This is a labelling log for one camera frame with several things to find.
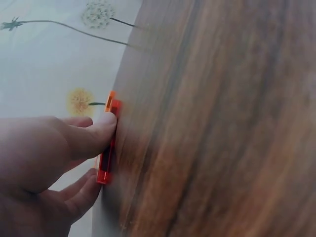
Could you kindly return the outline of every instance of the finger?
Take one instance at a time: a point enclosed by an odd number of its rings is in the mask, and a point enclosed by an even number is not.
[[[73,168],[76,168],[78,165],[82,164],[86,160],[87,159],[77,159],[70,161],[66,166],[64,173],[68,172],[69,170],[72,170]]]
[[[65,134],[71,159],[94,158],[109,145],[117,124],[114,114],[103,113],[94,125],[70,127]]]
[[[95,182],[95,178],[95,175],[90,176],[79,192],[65,201],[72,217],[72,222],[80,219],[93,206],[98,198],[101,185]]]
[[[91,176],[96,175],[97,170],[96,169],[89,169],[81,178],[79,178],[76,182],[69,185],[68,187],[64,188],[62,191],[59,192],[61,198],[63,200],[71,199],[73,196],[75,196],[80,189],[83,188],[85,183],[89,180]]]
[[[69,118],[63,118],[62,121],[65,124],[76,126],[76,127],[89,127],[93,125],[93,121],[90,117],[69,117]]]

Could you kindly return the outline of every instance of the dandelion print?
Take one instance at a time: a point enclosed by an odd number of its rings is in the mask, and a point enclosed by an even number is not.
[[[67,109],[73,116],[93,116],[93,95],[84,88],[76,88],[70,91],[67,98]]]
[[[89,28],[105,29],[114,14],[114,8],[107,1],[95,0],[87,4],[81,19]]]

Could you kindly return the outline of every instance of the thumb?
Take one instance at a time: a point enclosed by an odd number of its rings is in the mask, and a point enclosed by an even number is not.
[[[69,126],[65,134],[71,152],[71,159],[96,157],[109,145],[114,134],[117,119],[110,112],[103,113],[90,127]]]

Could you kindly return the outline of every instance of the flower stem print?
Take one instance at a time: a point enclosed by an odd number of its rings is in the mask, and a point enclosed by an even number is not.
[[[61,25],[61,26],[65,26],[65,27],[68,27],[68,28],[70,28],[72,30],[80,32],[82,34],[85,34],[87,36],[91,36],[91,37],[98,38],[98,39],[101,39],[101,40],[105,40],[105,41],[108,41],[108,42],[128,45],[127,43],[124,43],[124,42],[120,42],[120,41],[116,41],[116,40],[113,40],[113,39],[107,39],[107,38],[104,38],[104,37],[100,37],[100,36],[95,36],[95,35],[89,34],[87,32],[78,30],[78,29],[76,29],[76,28],[74,28],[72,26],[68,26],[68,25],[66,25],[64,23],[57,22],[57,21],[50,21],[50,20],[17,21],[18,18],[19,17],[15,18],[15,19],[13,18],[11,22],[3,22],[0,25],[0,30],[9,29],[9,31],[12,31],[14,28],[17,28],[18,26],[22,26],[23,24],[26,24],[26,23],[46,22],[46,23],[54,23],[54,24],[58,24],[58,25]]]
[[[105,103],[98,103],[98,102],[92,102],[89,103],[90,106],[94,106],[94,105],[105,105]]]

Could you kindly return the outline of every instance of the fingernail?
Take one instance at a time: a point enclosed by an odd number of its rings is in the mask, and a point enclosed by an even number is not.
[[[106,124],[114,124],[117,122],[117,117],[111,112],[105,112],[100,116],[98,122],[106,123]]]

